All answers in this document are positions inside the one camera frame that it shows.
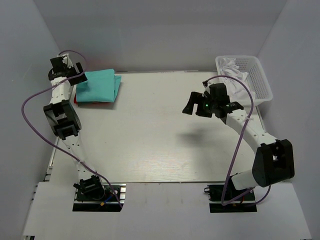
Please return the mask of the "teal polo shirt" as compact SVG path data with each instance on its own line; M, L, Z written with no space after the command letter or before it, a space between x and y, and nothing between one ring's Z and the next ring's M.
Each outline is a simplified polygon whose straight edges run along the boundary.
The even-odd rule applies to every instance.
M114 102L117 98L121 75L114 69L86 71L87 81L76 85L75 95L79 102Z

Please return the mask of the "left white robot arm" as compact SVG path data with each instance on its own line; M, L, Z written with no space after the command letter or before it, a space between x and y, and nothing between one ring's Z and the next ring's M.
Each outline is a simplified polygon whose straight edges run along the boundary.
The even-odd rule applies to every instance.
M105 196L106 187L101 184L101 177L89 163L80 136L82 125L71 101L73 88L87 81L87 78L81 63L74 64L67 51L59 53L50 62L52 69L48 79L52 92L49 104L43 107L44 114L54 135L64 144L58 149L66 152L74 162L78 184L92 181L88 193L99 200Z

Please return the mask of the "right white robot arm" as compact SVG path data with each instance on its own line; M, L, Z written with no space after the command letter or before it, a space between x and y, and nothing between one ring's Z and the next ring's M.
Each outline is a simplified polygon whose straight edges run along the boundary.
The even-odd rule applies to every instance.
M267 133L250 120L245 108L237 101L232 102L223 83L209 86L204 93L191 92L184 114L199 117L215 116L235 130L255 154L251 169L230 175L226 182L226 195L236 200L245 189L262 188L289 180L295 176L293 145Z

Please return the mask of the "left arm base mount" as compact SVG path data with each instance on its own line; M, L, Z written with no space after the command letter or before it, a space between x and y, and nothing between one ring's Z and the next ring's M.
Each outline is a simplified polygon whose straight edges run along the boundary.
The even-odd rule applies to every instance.
M97 176L80 180L73 185L73 212L120 212L125 203L126 184L104 184Z

